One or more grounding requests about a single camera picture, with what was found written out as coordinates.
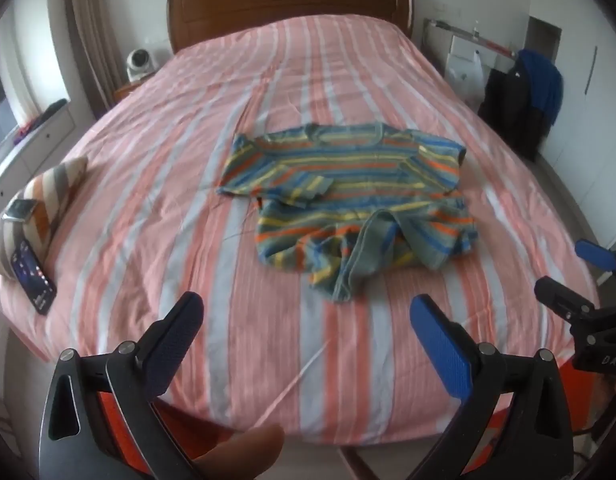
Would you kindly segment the person's left hand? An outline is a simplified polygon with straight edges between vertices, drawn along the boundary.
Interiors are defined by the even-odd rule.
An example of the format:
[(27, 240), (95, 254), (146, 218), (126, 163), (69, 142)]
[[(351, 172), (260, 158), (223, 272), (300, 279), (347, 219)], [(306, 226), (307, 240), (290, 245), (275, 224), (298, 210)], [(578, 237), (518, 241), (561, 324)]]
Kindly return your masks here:
[(194, 464), (206, 479), (256, 479), (279, 459), (284, 441), (279, 425), (251, 428), (195, 458)]

